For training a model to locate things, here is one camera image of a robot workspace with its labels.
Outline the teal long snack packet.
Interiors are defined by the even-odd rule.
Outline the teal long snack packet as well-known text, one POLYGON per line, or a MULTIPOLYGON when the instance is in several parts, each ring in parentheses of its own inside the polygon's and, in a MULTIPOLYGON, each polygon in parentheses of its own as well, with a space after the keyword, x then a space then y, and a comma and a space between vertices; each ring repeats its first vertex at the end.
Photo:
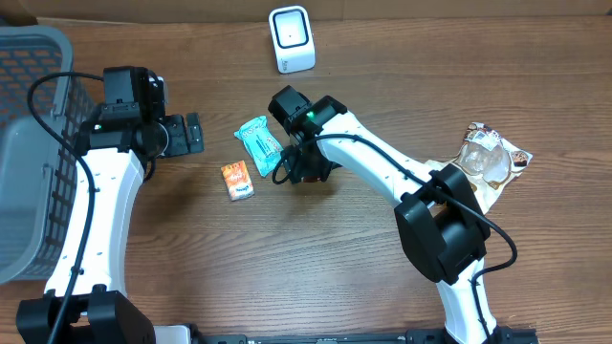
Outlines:
POLYGON ((282 146, 270 132, 266 116, 249 120, 234 136, 243 142, 261 177, 266 178, 273 172, 280 162, 282 146))

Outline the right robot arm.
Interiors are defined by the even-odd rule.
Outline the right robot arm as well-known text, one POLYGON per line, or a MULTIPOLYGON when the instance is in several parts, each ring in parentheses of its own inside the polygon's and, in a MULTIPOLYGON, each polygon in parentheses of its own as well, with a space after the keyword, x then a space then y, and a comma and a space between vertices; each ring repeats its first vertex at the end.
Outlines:
POLYGON ((435 283, 448 341, 499 342, 482 278, 491 227, 466 175, 402 154, 330 96, 312 102, 287 86, 268 110, 291 139, 278 164, 285 181, 324 182, 339 167, 362 178, 392 206, 407 259, 435 283))

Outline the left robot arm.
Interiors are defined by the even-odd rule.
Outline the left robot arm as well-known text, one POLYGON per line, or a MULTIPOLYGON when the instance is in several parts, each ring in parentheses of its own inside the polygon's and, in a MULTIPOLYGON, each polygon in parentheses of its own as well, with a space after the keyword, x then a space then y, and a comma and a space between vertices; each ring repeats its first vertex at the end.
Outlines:
POLYGON ((19 304, 15 322, 27 343, 200 343, 193 324, 155 326, 127 297, 124 259, 133 205, 158 159, 204 150, 199 117, 167 115, 166 84, 144 67, 110 67, 98 77, 104 101, 67 141, 36 122, 76 161, 76 195, 54 272, 42 297, 19 304))

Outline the green-lidded jar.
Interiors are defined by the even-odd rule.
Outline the green-lidded jar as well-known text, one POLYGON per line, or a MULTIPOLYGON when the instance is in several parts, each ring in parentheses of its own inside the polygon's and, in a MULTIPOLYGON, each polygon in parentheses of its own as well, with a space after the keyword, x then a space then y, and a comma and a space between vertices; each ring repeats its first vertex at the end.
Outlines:
POLYGON ((301 181, 303 183, 318 183, 318 182, 322 182, 320 176, 304 176, 304 177, 302 177, 301 181))

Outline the beige brown snack pouch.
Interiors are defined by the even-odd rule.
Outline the beige brown snack pouch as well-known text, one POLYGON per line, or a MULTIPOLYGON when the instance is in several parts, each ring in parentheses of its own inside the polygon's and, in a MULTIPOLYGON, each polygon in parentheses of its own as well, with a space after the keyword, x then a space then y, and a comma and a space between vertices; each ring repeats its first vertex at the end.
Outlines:
POLYGON ((486 214, 500 197, 505 186, 519 177, 533 155, 482 122, 471 123, 463 137, 458 154, 450 161, 426 161, 426 165, 442 170, 451 164, 462 170, 476 200, 486 214))

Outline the orange small packet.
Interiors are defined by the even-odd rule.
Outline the orange small packet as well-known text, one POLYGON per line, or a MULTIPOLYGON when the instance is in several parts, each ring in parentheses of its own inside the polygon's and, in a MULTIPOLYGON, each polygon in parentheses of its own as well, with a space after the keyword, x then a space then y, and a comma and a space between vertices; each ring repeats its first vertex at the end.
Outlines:
POLYGON ((247 199, 254 195, 254 188, 244 161, 227 164, 221 173, 232 201, 247 199))

